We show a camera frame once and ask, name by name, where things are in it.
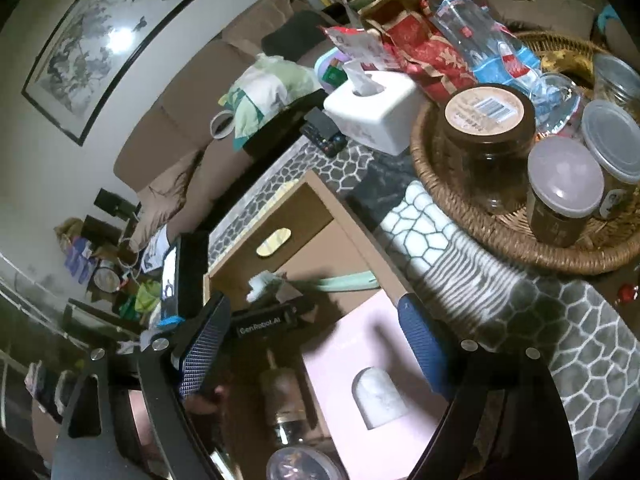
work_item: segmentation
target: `picture frame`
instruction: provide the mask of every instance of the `picture frame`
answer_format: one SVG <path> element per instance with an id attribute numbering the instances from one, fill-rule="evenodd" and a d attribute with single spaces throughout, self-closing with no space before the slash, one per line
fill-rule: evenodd
<path id="1" fill-rule="evenodd" d="M 151 41 L 193 0 L 75 0 L 36 56 L 22 95 L 82 146 Z"/>

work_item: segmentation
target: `brown sofa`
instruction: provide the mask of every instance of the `brown sofa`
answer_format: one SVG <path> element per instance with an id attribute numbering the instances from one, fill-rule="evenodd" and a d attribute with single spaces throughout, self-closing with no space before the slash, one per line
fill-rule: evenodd
<path id="1" fill-rule="evenodd" d="M 214 202 L 217 207 L 209 223 L 222 218 L 225 209 L 300 136 L 304 114 L 313 106 L 322 106 L 326 96 L 322 91 L 298 100 L 238 152 L 233 150 L 233 135 L 214 140 L 210 134 L 210 120 L 222 110 L 218 100 L 252 65 L 252 54 L 260 52 L 261 37 L 303 9 L 311 9 L 305 0 L 259 0 L 242 12 L 180 70 L 127 139 L 113 171 L 135 192 L 194 150 L 204 152 L 183 208 L 167 223 L 169 242 L 180 233 L 197 229 L 211 216 Z M 312 67 L 330 48 L 323 42 L 298 63 Z"/>

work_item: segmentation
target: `jar lid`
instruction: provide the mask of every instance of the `jar lid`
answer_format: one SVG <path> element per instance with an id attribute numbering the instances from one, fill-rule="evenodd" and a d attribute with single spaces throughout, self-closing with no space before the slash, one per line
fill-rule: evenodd
<path id="1" fill-rule="evenodd" d="M 540 140 L 529 153 L 528 170 L 536 196 L 561 215 L 584 218 L 602 199 L 602 170 L 576 140 L 558 136 Z"/>
<path id="2" fill-rule="evenodd" d="M 625 94 L 640 98 L 640 75 L 621 59 L 611 54 L 596 54 L 593 69 L 596 76 L 606 79 Z"/>
<path id="3" fill-rule="evenodd" d="M 620 182 L 640 182 L 640 126 L 619 106 L 595 100 L 584 107 L 582 136 L 595 159 Z"/>
<path id="4" fill-rule="evenodd" d="M 267 464 L 268 480 L 344 480 L 344 475 L 324 453 L 307 446 L 277 450 Z"/>
<path id="5" fill-rule="evenodd" d="M 449 98 L 440 109 L 439 125 L 460 148 L 497 153 L 531 141 L 536 115 L 521 92 L 500 84 L 479 84 Z"/>

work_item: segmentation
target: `woven basket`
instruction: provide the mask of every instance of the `woven basket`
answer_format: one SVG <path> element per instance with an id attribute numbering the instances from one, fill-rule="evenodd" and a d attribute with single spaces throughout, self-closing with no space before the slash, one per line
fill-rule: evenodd
<path id="1" fill-rule="evenodd" d="M 605 52 L 588 41 L 549 32 L 522 32 L 517 36 L 542 60 L 543 69 L 553 68 L 576 80 L 589 92 L 593 86 L 593 55 Z M 411 138 L 414 167 L 435 203 L 460 227 L 489 250 L 523 264 L 570 274 L 600 274 L 629 263 L 640 253 L 640 194 L 619 217 L 603 222 L 590 219 L 580 239 L 569 248 L 537 241 L 525 209 L 492 216 L 462 197 L 460 186 L 449 170 L 446 144 L 436 132 L 438 108 L 423 107 Z"/>

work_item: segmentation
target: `table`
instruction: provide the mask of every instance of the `table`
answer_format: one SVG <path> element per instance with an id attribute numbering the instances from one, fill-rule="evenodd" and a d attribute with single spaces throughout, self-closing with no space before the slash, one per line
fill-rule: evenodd
<path id="1" fill-rule="evenodd" d="M 460 338 L 493 351 L 540 350 L 564 403 L 580 474 L 588 476 L 640 402 L 640 342 L 591 283 L 523 268 L 482 248 L 433 203 L 411 166 L 408 155 L 381 156 L 352 140 L 327 160 L 302 138 L 211 232 L 209 263 L 280 186 L 315 170 L 373 231 L 427 308 Z M 606 276 L 594 283 L 612 301 L 615 281 Z"/>

